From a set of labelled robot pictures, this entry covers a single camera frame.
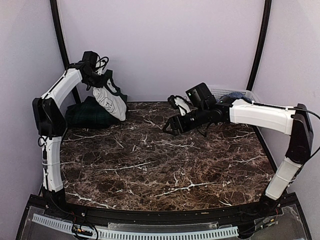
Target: black vertical post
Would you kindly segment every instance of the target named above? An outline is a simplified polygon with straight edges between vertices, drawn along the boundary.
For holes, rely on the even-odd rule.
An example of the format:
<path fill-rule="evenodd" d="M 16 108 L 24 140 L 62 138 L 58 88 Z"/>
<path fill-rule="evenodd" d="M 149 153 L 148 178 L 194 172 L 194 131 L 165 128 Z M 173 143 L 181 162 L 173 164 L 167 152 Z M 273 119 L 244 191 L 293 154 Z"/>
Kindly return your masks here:
<path fill-rule="evenodd" d="M 265 0 L 265 2 L 264 2 L 264 10 L 263 10 L 263 17 L 262 17 L 258 45 L 256 47 L 256 52 L 255 52 L 255 56 L 254 56 L 254 60 L 253 60 L 253 65 L 252 65 L 249 81 L 246 86 L 246 89 L 249 91 L 252 91 L 252 89 L 254 87 L 254 83 L 256 80 L 262 52 L 263 52 L 264 45 L 265 45 L 269 17 L 270 17 L 270 11 L 271 11 L 271 2 L 272 2 L 272 0 Z"/>
<path fill-rule="evenodd" d="M 62 62 L 63 62 L 64 68 L 67 69 L 70 62 L 69 62 L 69 58 L 68 58 L 68 54 L 67 54 L 64 35 L 62 33 L 57 0 L 50 0 L 50 5 L 51 5 L 51 13 L 52 13 L 52 18 L 53 18 L 55 34 L 56 34 L 56 38 L 58 41 Z M 72 89 L 72 95 L 73 95 L 75 103 L 80 104 L 81 100 L 80 100 L 80 96 L 79 96 L 79 93 L 78 93 L 76 86 Z"/>

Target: brown marble surface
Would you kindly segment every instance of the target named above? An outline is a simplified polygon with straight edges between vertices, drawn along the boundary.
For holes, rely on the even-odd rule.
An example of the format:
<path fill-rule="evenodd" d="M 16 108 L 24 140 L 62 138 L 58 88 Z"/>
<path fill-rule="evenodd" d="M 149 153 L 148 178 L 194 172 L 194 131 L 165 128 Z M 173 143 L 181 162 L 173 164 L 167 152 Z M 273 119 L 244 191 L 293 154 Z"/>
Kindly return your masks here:
<path fill-rule="evenodd" d="M 163 133 L 179 112 L 166 102 L 129 103 L 128 120 L 108 129 L 70 129 L 61 144 L 66 199 L 80 205 L 180 211 L 251 203 L 273 176 L 250 126 L 212 125 Z"/>

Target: dark green cloth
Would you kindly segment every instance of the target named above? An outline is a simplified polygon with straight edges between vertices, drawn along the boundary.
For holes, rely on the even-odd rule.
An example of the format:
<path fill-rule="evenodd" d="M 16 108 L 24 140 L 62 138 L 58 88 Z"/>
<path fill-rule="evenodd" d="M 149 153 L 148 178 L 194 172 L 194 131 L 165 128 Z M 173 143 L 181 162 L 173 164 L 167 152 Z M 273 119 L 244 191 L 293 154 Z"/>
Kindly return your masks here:
<path fill-rule="evenodd" d="M 127 103 L 127 95 L 120 94 L 120 97 Z M 70 128 L 86 129 L 106 129 L 120 122 L 100 106 L 92 96 L 88 96 L 82 103 L 69 106 L 65 113 L 65 120 Z"/>

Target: marble table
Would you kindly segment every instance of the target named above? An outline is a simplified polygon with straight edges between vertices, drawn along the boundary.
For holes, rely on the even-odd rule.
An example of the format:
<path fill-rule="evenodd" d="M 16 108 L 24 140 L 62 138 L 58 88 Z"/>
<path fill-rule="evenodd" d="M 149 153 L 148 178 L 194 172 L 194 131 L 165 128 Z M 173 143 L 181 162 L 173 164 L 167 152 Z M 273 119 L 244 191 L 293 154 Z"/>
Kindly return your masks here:
<path fill-rule="evenodd" d="M 274 172 L 250 126 L 221 123 L 206 138 L 196 130 L 172 136 L 162 127 L 179 112 L 167 102 L 128 107 L 119 125 L 69 129 L 60 154 L 69 203 L 181 211 L 259 200 Z"/>

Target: white wall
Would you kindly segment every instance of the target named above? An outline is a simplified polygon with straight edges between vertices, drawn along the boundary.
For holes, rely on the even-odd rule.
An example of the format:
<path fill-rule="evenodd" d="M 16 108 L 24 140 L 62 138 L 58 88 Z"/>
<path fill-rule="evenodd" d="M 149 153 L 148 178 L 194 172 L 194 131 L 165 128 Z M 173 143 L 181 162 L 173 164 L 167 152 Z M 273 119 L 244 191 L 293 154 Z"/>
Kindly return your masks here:
<path fill-rule="evenodd" d="M 109 56 L 130 101 L 166 101 L 201 82 L 246 88 L 264 1 L 60 0 L 59 6 L 71 62 L 88 50 Z"/>
<path fill-rule="evenodd" d="M 13 240 L 42 182 L 32 100 L 64 70 L 48 0 L 0 1 L 0 63 L 0 240 Z"/>
<path fill-rule="evenodd" d="M 320 2 L 272 2 L 269 29 L 253 91 L 262 102 L 305 104 L 320 113 Z M 313 149 L 320 145 L 320 122 L 312 117 Z M 262 134 L 279 164 L 289 137 L 271 130 Z M 320 236 L 320 153 L 311 159 L 289 191 L 297 193 L 313 239 Z"/>

